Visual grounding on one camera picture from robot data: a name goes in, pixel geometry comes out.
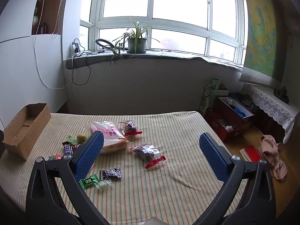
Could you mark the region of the dark green candy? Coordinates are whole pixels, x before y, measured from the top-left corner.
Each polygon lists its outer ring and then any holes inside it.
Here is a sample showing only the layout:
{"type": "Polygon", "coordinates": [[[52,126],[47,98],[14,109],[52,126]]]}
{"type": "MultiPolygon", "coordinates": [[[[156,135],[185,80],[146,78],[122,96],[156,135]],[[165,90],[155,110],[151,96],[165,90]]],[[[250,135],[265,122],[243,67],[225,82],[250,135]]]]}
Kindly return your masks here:
{"type": "Polygon", "coordinates": [[[96,174],[86,177],[85,179],[80,179],[79,185],[84,189],[87,190],[92,186],[95,186],[99,183],[99,179],[96,174]]]}

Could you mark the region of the large Snickers bar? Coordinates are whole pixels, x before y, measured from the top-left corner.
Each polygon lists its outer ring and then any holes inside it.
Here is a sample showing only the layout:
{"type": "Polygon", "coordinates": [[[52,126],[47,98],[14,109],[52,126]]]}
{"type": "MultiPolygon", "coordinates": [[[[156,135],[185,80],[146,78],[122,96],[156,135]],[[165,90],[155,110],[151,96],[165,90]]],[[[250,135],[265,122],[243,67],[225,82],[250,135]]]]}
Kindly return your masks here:
{"type": "Polygon", "coordinates": [[[65,154],[73,155],[73,147],[72,144],[68,141],[62,143],[65,154]]]}

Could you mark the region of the brown cardboard box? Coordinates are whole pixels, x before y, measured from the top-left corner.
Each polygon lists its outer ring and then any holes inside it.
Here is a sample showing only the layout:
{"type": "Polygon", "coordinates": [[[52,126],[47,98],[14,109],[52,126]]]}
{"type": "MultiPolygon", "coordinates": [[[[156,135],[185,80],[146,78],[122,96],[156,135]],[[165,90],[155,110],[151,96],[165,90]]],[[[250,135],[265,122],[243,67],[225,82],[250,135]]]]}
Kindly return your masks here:
{"type": "Polygon", "coordinates": [[[28,104],[23,107],[4,129],[5,149],[27,160],[50,118],[46,103],[28,104]]]}

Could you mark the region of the black patterned candy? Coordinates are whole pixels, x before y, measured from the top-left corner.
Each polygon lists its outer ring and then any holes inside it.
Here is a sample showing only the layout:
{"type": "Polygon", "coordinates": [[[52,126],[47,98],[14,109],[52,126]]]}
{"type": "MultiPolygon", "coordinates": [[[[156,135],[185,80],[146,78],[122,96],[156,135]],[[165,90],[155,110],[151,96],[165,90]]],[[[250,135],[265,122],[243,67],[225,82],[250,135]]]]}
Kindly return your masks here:
{"type": "Polygon", "coordinates": [[[122,177],[122,172],[120,168],[112,168],[112,169],[107,169],[107,170],[100,170],[100,179],[105,180],[105,179],[121,179],[122,177]]]}

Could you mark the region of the bagged sliced bread loaf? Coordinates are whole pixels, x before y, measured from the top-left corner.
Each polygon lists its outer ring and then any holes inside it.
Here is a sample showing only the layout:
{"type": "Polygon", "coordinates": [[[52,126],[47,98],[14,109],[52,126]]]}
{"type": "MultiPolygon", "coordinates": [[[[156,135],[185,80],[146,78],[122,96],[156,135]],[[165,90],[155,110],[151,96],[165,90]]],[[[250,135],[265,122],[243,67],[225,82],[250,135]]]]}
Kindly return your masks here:
{"type": "Polygon", "coordinates": [[[104,136],[104,144],[100,152],[102,155],[127,149],[128,140],[112,121],[92,121],[88,125],[91,133],[100,131],[104,136]]]}

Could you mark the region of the dark snack bag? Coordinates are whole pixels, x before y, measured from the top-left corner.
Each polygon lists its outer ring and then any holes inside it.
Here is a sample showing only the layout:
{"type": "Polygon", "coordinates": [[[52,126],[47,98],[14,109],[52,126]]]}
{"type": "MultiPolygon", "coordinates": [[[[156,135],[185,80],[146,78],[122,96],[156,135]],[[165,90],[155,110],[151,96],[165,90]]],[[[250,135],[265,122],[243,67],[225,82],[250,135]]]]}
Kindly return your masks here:
{"type": "Polygon", "coordinates": [[[144,143],[129,149],[131,152],[138,154],[144,161],[145,169],[154,167],[166,160],[166,157],[153,144],[144,143]]]}
{"type": "Polygon", "coordinates": [[[142,131],[138,131],[136,125],[131,120],[119,121],[123,125],[122,133],[125,137],[141,135],[142,131]]]}

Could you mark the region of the red green jelly cup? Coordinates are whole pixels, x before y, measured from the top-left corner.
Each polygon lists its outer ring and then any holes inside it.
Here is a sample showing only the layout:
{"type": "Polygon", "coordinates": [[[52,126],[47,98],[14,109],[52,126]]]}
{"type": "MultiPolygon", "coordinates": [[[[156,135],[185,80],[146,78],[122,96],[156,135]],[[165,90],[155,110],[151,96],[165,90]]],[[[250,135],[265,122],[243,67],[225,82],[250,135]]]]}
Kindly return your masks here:
{"type": "Polygon", "coordinates": [[[62,158],[61,155],[59,154],[52,154],[48,157],[48,161],[55,161],[55,160],[60,160],[62,158]]]}

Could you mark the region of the pale green candy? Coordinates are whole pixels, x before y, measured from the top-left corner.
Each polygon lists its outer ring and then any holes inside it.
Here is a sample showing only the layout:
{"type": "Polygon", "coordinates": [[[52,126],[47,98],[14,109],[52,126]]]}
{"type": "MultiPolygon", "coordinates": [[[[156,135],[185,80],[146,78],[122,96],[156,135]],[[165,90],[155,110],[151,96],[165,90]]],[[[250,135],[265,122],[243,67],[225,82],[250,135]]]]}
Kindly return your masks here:
{"type": "Polygon", "coordinates": [[[100,191],[104,191],[108,187],[112,187],[113,183],[110,179],[104,179],[94,184],[100,191]]]}

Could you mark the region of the red envelope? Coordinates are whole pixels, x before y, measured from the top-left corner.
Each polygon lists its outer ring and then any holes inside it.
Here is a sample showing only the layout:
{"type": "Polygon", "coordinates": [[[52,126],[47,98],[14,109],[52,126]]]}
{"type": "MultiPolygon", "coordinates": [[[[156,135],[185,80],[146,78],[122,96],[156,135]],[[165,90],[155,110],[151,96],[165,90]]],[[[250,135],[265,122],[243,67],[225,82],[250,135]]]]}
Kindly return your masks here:
{"type": "Polygon", "coordinates": [[[257,163],[257,162],[259,162],[259,160],[261,158],[257,149],[252,145],[245,146],[239,152],[245,161],[257,163]]]}

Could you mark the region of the pink crumpled cloth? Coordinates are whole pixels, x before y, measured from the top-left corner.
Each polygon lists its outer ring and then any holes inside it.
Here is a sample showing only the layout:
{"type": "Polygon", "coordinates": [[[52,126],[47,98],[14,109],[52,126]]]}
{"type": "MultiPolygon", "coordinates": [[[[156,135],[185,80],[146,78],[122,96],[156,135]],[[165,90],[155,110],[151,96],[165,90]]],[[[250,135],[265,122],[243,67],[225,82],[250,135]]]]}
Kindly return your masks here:
{"type": "Polygon", "coordinates": [[[272,168],[274,178],[277,181],[283,181],[287,175],[288,169],[284,161],[280,159],[278,146],[273,136],[262,135],[259,140],[260,146],[258,152],[268,165],[272,168]]]}

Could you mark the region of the light green candy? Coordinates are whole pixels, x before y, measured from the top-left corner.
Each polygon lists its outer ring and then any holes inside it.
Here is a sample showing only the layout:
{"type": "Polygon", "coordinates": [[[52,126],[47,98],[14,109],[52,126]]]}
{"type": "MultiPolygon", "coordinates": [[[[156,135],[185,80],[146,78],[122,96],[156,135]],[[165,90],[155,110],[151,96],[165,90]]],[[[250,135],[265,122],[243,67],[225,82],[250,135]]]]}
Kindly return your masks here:
{"type": "Polygon", "coordinates": [[[77,138],[72,137],[71,135],[69,135],[66,139],[67,142],[69,142],[71,145],[75,146],[78,145],[78,140],[77,138]]]}

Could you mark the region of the red storage box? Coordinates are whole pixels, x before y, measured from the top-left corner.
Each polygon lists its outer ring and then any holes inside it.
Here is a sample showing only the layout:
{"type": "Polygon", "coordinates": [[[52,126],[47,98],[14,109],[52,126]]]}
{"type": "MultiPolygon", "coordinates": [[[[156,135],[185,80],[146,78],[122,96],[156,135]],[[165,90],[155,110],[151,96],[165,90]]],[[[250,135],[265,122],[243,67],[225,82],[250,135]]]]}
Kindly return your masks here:
{"type": "Polygon", "coordinates": [[[217,97],[206,110],[205,120],[222,141],[243,136],[254,114],[231,97],[217,97]]]}

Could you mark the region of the white lace cloth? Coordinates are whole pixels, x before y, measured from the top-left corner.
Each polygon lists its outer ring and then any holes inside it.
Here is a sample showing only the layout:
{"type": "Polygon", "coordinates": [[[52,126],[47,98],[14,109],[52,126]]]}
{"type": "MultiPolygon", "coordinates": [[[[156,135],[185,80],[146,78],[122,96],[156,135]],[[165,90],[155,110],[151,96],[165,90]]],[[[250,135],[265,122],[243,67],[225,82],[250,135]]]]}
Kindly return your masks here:
{"type": "Polygon", "coordinates": [[[299,108],[294,104],[286,104],[274,95],[272,88],[244,84],[241,91],[248,94],[253,103],[271,117],[285,131],[282,143],[287,144],[299,116],[299,108]]]}

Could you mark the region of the striped tablecloth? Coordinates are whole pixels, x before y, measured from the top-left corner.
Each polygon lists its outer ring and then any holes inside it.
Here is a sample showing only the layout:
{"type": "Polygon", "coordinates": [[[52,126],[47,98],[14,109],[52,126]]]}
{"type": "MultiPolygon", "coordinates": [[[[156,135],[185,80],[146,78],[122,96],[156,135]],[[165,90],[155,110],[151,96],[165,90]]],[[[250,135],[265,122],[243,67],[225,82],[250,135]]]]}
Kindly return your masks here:
{"type": "Polygon", "coordinates": [[[1,157],[1,188],[20,208],[26,206],[29,178],[36,158],[63,155],[63,142],[91,134],[91,123],[111,121],[119,130],[131,121],[139,134],[128,137],[122,150],[101,154],[91,174],[120,169],[112,185],[90,187],[87,196],[111,224],[138,224],[151,217],[168,224],[192,224],[213,201],[219,181],[199,147],[209,133],[221,140],[197,112],[137,116],[53,113],[27,160],[5,151],[1,157]]]}

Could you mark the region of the green patterned gift bag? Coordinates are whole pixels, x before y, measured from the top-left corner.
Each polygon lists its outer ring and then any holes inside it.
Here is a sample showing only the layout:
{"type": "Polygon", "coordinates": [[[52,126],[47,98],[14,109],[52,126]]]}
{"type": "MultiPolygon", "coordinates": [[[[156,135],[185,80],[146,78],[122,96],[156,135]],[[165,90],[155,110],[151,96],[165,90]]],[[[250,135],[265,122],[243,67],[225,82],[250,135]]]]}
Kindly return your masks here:
{"type": "Polygon", "coordinates": [[[229,90],[219,79],[213,78],[209,83],[204,86],[199,112],[202,116],[205,115],[208,108],[212,108],[214,101],[217,97],[226,97],[229,95],[229,90]]]}

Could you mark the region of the white cabinet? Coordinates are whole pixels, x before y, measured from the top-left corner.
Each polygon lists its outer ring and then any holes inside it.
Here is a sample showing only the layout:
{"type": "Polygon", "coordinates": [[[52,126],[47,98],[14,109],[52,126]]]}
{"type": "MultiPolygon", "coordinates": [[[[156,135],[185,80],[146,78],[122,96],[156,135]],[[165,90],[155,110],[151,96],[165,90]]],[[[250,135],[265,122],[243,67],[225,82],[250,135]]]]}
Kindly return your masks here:
{"type": "Polygon", "coordinates": [[[1,129],[24,106],[46,103],[56,113],[67,101],[61,37],[32,34],[37,0],[9,0],[1,13],[1,129]]]}

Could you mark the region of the white power strip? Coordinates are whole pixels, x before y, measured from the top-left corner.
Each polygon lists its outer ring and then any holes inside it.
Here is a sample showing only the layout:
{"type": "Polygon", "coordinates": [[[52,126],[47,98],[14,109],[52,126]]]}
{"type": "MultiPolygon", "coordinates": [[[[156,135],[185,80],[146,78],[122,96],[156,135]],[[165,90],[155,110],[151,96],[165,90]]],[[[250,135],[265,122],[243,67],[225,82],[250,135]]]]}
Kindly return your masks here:
{"type": "Polygon", "coordinates": [[[80,45],[79,43],[72,42],[71,44],[71,56],[78,56],[80,54],[80,45]]]}

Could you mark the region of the potted spider plant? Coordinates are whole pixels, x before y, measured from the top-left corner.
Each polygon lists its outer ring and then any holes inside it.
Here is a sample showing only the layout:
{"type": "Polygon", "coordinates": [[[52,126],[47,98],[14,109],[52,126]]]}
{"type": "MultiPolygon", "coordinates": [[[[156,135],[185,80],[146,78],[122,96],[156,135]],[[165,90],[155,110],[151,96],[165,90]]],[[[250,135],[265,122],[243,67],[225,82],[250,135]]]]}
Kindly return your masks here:
{"type": "Polygon", "coordinates": [[[125,51],[126,43],[128,43],[128,53],[146,53],[146,42],[147,39],[150,39],[150,37],[145,37],[144,34],[147,34],[153,27],[143,26],[133,19],[131,19],[131,21],[133,22],[134,27],[127,29],[121,36],[113,40],[112,46],[108,47],[108,49],[113,53],[112,58],[110,59],[110,64],[112,62],[116,63],[117,60],[123,57],[121,51],[125,51]]]}

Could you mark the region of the white window frame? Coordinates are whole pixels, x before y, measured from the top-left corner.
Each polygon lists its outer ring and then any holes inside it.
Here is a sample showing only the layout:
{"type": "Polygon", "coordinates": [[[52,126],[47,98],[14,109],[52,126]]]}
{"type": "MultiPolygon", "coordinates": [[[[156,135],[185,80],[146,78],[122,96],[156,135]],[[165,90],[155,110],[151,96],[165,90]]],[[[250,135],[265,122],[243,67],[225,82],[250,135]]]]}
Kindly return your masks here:
{"type": "Polygon", "coordinates": [[[242,67],[246,56],[246,0],[81,0],[79,38],[96,51],[96,39],[114,42],[144,28],[146,49],[186,52],[242,67]]]}

